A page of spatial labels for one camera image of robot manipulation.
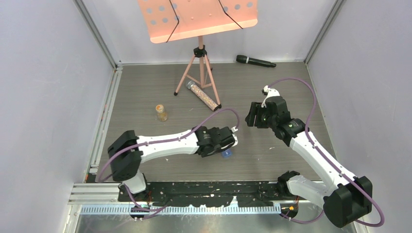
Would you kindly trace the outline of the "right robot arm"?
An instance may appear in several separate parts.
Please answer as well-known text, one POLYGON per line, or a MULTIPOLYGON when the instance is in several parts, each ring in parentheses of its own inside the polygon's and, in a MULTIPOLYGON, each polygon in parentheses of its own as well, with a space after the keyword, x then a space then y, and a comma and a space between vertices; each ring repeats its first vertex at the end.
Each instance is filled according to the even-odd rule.
POLYGON ((372 182, 345 169, 320 145, 313 133, 298 118, 291 118, 281 96, 265 102, 252 102, 245 122, 249 127, 270 128, 276 138, 297 152, 321 178, 322 183, 306 179, 296 171, 278 177, 277 192, 283 199, 299 196, 322 208, 328 220, 342 228, 372 211, 369 197, 372 182))

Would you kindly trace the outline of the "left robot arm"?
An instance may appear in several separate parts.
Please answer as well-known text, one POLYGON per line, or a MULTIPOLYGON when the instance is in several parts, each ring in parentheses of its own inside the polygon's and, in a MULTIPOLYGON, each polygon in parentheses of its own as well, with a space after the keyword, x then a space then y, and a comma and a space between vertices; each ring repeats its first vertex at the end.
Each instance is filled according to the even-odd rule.
POLYGON ((149 160, 179 154, 197 154, 208 157, 237 145, 236 127, 207 128, 201 126, 181 133, 161 136, 137 136, 125 131, 107 149, 111 168, 110 178, 124 183, 138 201, 149 195, 144 174, 139 166, 149 160))

